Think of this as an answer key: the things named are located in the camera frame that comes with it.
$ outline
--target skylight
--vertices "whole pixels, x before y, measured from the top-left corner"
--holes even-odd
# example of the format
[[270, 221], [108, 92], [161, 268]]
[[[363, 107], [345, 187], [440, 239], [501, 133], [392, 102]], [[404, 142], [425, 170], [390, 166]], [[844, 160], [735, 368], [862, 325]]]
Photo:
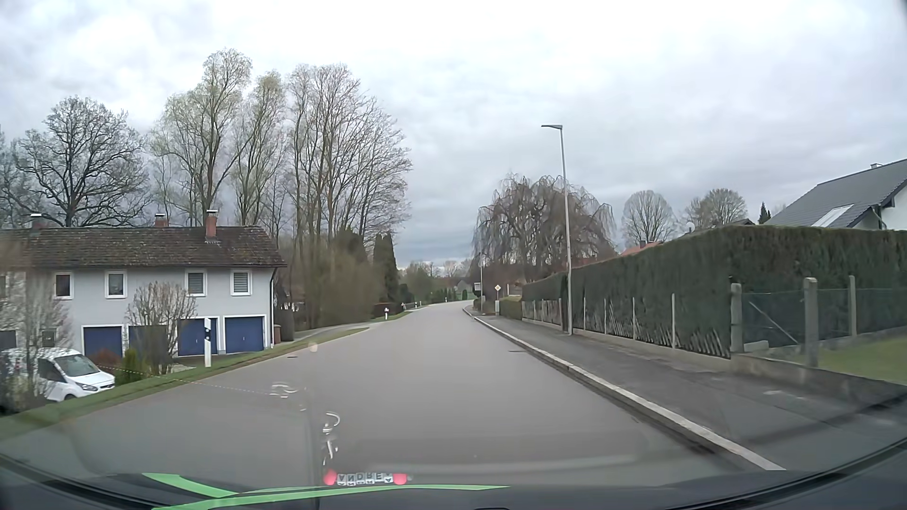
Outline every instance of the skylight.
[[842, 214], [847, 212], [848, 209], [852, 208], [853, 204], [842, 205], [841, 207], [835, 207], [834, 209], [828, 211], [822, 218], [819, 218], [819, 221], [813, 223], [814, 227], [827, 227], [834, 223], [835, 220], [841, 217]]

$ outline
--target car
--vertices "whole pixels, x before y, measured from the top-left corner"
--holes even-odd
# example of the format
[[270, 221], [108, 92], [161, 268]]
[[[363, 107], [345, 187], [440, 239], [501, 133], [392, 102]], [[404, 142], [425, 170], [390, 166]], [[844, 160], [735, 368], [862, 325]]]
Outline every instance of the car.
[[[24, 375], [28, 352], [25, 348], [0, 351], [14, 376]], [[81, 352], [72, 348], [37, 348], [37, 376], [47, 385], [44, 396], [53, 402], [85, 397], [113, 387], [113, 374], [104, 372]]]

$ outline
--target street lamp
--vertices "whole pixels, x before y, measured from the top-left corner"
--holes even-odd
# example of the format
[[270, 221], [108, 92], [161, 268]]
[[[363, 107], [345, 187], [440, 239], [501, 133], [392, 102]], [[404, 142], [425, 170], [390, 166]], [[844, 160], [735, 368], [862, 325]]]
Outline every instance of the street lamp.
[[567, 203], [567, 163], [564, 159], [564, 126], [561, 124], [542, 124], [558, 130], [561, 135], [561, 171], [564, 178], [564, 223], [567, 238], [567, 334], [573, 334], [573, 257], [570, 249], [570, 206]]

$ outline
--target grass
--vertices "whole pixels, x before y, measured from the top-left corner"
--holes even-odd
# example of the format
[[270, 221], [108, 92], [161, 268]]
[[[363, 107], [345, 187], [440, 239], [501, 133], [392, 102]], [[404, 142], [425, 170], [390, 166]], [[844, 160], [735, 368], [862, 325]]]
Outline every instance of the grass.
[[116, 406], [123, 402], [129, 402], [140, 397], [146, 397], [165, 389], [182, 386], [184, 384], [197, 381], [211, 376], [217, 376], [224, 372], [229, 372], [235, 368], [246, 367], [259, 361], [276, 358], [294, 350], [308, 347], [312, 342], [324, 343], [336, 338], [345, 337], [364, 331], [367, 328], [345, 329], [342, 331], [328, 331], [325, 334], [316, 334], [311, 338], [298, 340], [295, 342], [285, 342], [277, 344], [274, 348], [262, 350], [260, 352], [249, 352], [244, 354], [214, 356], [211, 358], [211, 367], [198, 367], [192, 370], [185, 370], [168, 376], [156, 378], [147, 378], [141, 381], [133, 382], [123, 386], [109, 389], [102, 393], [90, 395], [89, 397], [74, 398], [56, 404], [48, 404], [44, 407], [25, 411], [10, 417], [0, 418], [0, 441], [26, 432], [31, 432], [38, 428], [49, 427], [64, 421], [66, 419], [82, 417], [94, 411]]
[[[803, 363], [803, 356], [791, 358]], [[839, 350], [821, 349], [819, 368], [907, 384], [907, 338], [862, 344]]]

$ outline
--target road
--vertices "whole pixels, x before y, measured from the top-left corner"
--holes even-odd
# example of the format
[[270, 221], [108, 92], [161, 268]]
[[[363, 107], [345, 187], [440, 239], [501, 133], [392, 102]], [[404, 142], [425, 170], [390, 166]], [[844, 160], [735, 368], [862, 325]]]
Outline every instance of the road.
[[253, 487], [306, 478], [286, 383], [341, 416], [337, 458], [419, 483], [661, 485], [732, 470], [463, 313], [433, 305], [355, 335], [0, 444], [67, 476], [176, 473]]

